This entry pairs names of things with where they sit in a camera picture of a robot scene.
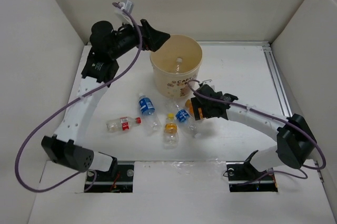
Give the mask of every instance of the white table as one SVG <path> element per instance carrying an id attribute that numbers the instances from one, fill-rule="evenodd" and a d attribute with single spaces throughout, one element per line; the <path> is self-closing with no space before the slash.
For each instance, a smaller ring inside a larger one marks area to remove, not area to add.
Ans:
<path id="1" fill-rule="evenodd" d="M 203 64 L 198 79 L 213 79 L 215 88 L 237 95 L 271 113 L 286 112 L 282 86 L 268 47 L 254 44 L 202 43 Z M 86 46 L 74 82 L 74 98 L 89 51 Z M 135 50 L 118 61 L 122 71 Z M 84 147 L 119 160 L 136 162 L 131 194 L 83 194 L 85 175 L 38 194 L 29 224 L 35 223 L 335 223 L 316 171 L 308 180 L 276 175 L 279 193 L 230 193 L 222 178 L 225 162 L 244 160 L 252 151 L 275 145 L 265 135 L 224 119 L 200 124 L 201 139 L 180 134 L 176 149 L 162 146 L 162 135 L 147 137 L 143 127 L 127 134 L 109 134 L 105 121 L 138 116 L 137 93 L 147 94 L 164 122 L 165 98 L 155 89 L 148 53 L 103 96 L 86 135 Z M 177 160 L 196 162 L 177 162 Z M 278 170 L 292 171 L 288 167 Z M 48 162 L 40 188 L 74 171 Z"/>

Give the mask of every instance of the bucket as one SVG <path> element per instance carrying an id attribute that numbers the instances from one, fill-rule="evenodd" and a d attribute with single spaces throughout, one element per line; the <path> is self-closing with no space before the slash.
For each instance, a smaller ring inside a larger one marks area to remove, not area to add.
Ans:
<path id="1" fill-rule="evenodd" d="M 170 73 L 182 59 L 180 73 Z M 188 95 L 191 90 L 186 82 L 196 79 L 202 62 L 200 45 L 188 36 L 171 35 L 171 38 L 156 52 L 151 52 L 154 81 L 158 91 L 165 97 L 177 99 Z"/>

